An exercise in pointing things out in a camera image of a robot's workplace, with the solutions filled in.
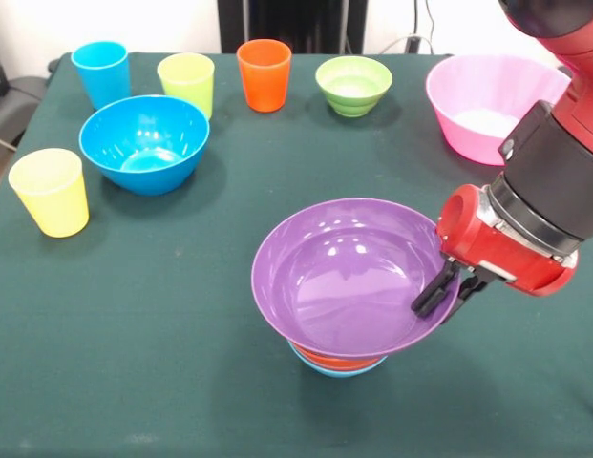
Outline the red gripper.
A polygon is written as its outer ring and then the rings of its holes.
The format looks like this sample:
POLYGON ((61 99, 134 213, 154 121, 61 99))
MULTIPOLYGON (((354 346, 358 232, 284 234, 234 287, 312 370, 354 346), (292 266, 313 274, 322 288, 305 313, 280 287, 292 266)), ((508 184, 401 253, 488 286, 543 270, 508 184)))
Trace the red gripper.
MULTIPOLYGON (((485 188, 465 184, 445 202, 436 233, 441 251, 466 266, 482 267, 459 286, 446 323, 474 294, 483 291, 496 274, 509 286, 531 296, 556 293, 576 273, 579 252, 552 255, 521 236, 499 217, 485 188)), ((455 260, 445 260, 440 271, 413 300, 412 312, 418 318, 433 313, 448 293, 459 273, 455 260)))

